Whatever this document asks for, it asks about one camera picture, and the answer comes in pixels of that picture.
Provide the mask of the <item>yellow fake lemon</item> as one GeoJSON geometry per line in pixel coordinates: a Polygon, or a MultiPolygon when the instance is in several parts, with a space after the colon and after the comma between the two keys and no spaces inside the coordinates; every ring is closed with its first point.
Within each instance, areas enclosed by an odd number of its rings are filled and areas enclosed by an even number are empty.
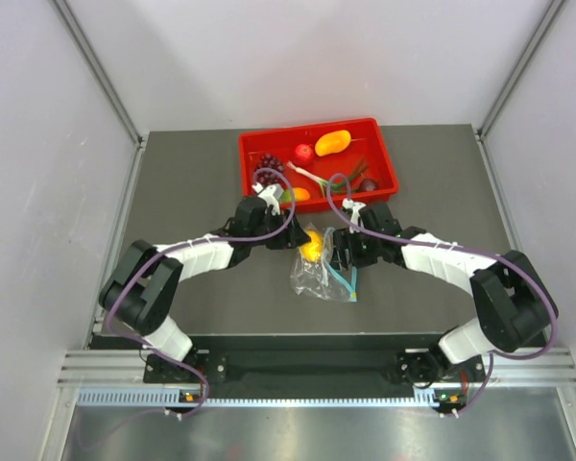
{"type": "Polygon", "coordinates": [[[317,263],[324,249],[324,239],[316,230],[306,230],[309,241],[299,247],[301,256],[312,263],[317,263]]]}

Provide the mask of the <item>clear zip top bag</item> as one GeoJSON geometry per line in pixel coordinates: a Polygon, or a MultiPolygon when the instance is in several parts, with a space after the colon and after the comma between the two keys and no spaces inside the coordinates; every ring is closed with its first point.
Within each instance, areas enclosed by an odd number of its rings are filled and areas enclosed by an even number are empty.
{"type": "MultiPolygon", "coordinates": [[[[313,224],[306,226],[305,230],[316,230],[323,236],[325,230],[335,230],[332,227],[318,230],[313,224]]],[[[349,277],[344,275],[345,270],[328,270],[322,263],[305,260],[299,248],[293,263],[290,283],[297,295],[305,295],[326,302],[356,303],[358,273],[351,269],[349,277]]]]}

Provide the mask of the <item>yellow fake corn cob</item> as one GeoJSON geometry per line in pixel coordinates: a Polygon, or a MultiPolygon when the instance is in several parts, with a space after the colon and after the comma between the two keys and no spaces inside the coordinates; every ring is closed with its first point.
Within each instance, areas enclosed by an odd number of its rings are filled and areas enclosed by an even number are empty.
{"type": "Polygon", "coordinates": [[[317,140],[314,151],[318,157],[338,154],[345,151],[351,141],[351,133],[348,130],[326,133],[317,140]]]}

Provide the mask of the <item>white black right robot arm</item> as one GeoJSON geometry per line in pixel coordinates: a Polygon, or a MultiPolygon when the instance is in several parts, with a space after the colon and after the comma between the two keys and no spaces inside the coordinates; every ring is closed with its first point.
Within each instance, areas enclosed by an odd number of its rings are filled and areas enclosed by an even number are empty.
{"type": "Polygon", "coordinates": [[[417,227],[403,228],[387,204],[343,200],[336,209],[346,227],[333,233],[331,266],[361,269],[385,261],[453,285],[471,296],[475,316],[429,348],[431,373],[442,380],[489,352],[515,357],[545,329],[557,329],[558,308],[529,258],[469,250],[417,227]]]}

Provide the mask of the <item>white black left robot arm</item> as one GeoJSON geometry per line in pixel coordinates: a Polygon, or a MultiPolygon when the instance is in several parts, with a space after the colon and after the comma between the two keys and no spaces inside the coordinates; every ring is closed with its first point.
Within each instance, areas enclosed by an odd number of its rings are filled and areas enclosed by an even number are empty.
{"type": "Polygon", "coordinates": [[[255,246],[289,250],[309,241],[294,213],[247,196],[222,227],[199,239],[156,246],[133,242],[102,287],[98,302],[166,356],[167,372],[185,381],[198,372],[199,359],[191,351],[191,339],[169,315],[179,283],[232,268],[255,246]]]}

